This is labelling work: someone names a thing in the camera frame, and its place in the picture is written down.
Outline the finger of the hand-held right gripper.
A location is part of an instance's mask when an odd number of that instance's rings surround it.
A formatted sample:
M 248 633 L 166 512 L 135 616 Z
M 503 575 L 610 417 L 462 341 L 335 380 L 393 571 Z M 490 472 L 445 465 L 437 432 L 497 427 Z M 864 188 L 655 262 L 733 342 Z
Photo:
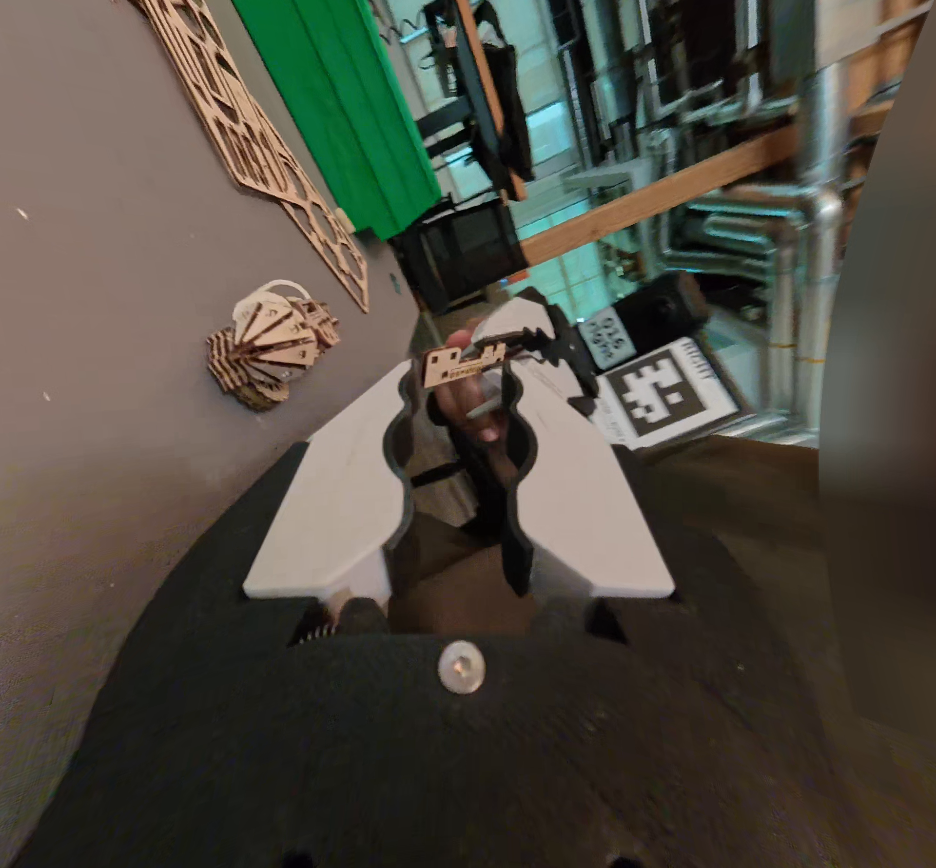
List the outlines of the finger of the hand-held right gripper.
M 581 364 L 581 337 L 558 305 L 536 289 L 523 289 L 474 329 L 472 347 L 505 344 L 509 360 L 532 359 L 557 366 Z

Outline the small crenellated wooden piece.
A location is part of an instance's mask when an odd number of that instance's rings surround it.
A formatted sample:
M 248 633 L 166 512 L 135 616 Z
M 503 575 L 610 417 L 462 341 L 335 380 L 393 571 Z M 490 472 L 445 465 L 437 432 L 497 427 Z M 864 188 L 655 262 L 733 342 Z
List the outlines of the small crenellated wooden piece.
M 480 349 L 464 354 L 461 347 L 438 347 L 422 356 L 423 389 L 431 391 L 443 384 L 473 378 L 498 367 L 507 359 L 508 346 L 503 340 L 486 342 Z

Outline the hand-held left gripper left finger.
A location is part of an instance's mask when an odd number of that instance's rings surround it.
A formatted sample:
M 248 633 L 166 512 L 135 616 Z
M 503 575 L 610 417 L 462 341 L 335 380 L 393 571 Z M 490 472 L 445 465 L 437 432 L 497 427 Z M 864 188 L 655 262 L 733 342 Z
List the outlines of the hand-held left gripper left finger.
M 242 584 L 248 598 L 390 601 L 414 513 L 414 412 L 404 361 L 311 436 Z

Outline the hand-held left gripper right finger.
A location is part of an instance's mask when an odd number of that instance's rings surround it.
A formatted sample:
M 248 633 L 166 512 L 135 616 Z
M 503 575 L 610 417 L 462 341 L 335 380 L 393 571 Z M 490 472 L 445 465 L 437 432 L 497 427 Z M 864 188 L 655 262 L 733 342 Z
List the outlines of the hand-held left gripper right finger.
M 534 371 L 506 365 L 507 457 L 502 557 L 520 596 L 663 599 L 676 589 L 613 451 Z

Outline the background wooden desk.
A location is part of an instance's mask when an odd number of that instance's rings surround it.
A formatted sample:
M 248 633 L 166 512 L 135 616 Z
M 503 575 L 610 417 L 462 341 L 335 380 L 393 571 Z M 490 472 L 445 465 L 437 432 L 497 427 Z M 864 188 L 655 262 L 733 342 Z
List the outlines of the background wooden desk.
M 474 9 L 469 0 L 434 0 L 424 8 L 430 55 L 442 65 L 443 75 L 453 75 L 455 93 L 416 127 L 430 159 L 469 148 L 498 196 L 520 203 L 527 200 L 531 182 L 523 182 L 501 161 L 504 118 L 482 45 L 493 31 L 487 25 L 478 30 Z

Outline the assembled wooden model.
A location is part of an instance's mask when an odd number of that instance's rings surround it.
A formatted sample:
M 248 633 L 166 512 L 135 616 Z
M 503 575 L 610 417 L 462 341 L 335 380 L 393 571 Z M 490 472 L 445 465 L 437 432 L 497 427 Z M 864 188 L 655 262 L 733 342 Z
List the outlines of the assembled wooden model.
M 298 283 L 272 280 L 235 306 L 206 339 L 206 367 L 223 394 L 262 414 L 284 404 L 291 383 L 340 342 L 339 322 Z

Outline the black mesh bin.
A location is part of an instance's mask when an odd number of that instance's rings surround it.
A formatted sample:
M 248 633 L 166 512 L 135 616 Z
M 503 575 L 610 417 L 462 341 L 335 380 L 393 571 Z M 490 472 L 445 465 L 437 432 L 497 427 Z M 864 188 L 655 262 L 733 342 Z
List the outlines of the black mesh bin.
M 511 211 L 499 199 L 457 206 L 446 196 L 390 246 L 410 288 L 434 315 L 529 268 Z

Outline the grey desk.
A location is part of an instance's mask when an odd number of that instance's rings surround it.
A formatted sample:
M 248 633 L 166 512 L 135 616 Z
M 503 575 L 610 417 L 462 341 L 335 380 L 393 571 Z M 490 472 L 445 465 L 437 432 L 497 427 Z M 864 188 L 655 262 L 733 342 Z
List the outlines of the grey desk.
M 392 254 L 367 259 L 364 314 L 278 204 L 235 188 L 125 0 L 2 0 L 2 772 L 67 757 L 172 561 L 403 359 L 414 301 Z M 273 278 L 342 340 L 254 417 L 204 338 Z

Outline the long slotted wooden puzzle sheet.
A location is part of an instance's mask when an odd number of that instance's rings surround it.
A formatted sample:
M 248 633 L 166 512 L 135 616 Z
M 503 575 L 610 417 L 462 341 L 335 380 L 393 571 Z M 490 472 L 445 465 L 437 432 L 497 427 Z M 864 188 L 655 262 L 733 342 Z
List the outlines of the long slotted wooden puzzle sheet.
M 307 204 L 312 185 L 244 83 L 206 0 L 130 0 L 162 43 L 193 111 L 233 182 Z

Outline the green plastic bin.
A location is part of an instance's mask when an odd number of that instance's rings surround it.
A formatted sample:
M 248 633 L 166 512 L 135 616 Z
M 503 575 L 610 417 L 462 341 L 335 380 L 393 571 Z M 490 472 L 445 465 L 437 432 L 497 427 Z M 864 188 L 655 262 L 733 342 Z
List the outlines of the green plastic bin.
M 388 242 L 442 198 L 369 0 L 231 0 L 357 230 Z

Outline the round-holed wooden puzzle sheet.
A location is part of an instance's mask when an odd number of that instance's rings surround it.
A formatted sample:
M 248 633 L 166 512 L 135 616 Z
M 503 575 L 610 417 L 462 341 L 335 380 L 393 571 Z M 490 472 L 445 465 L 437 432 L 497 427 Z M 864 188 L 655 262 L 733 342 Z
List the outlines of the round-holed wooden puzzle sheet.
M 370 310 L 368 267 L 353 239 L 335 219 L 308 177 L 286 166 L 289 191 L 280 204 L 322 262 L 365 313 Z

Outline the framed tag card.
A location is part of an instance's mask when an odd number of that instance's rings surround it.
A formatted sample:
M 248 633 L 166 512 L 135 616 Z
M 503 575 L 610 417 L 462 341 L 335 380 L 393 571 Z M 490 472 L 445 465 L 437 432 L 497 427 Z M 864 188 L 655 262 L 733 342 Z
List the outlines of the framed tag card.
M 747 404 L 706 346 L 684 337 L 604 372 L 591 423 L 636 453 L 707 436 L 742 418 Z

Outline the black jacket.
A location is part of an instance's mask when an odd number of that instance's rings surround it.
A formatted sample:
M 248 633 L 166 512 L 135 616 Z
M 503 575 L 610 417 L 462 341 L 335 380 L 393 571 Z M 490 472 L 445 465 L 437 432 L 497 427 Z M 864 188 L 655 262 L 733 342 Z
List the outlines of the black jacket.
M 501 161 L 523 182 L 532 182 L 532 149 L 519 88 L 517 48 L 506 38 L 499 15 L 490 0 L 483 0 L 476 6 L 474 23 L 478 30 L 487 25 L 493 31 L 493 37 L 483 38 L 482 45 L 503 114 L 499 150 Z

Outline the person's right hand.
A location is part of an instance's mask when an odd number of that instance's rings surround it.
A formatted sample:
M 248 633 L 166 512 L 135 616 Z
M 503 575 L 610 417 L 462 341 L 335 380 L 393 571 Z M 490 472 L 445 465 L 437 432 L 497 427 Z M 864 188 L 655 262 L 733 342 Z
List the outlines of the person's right hand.
M 500 407 L 470 416 L 473 410 L 492 399 L 490 385 L 483 374 L 440 384 L 432 393 L 443 418 L 468 439 L 486 448 L 507 439 L 507 418 Z

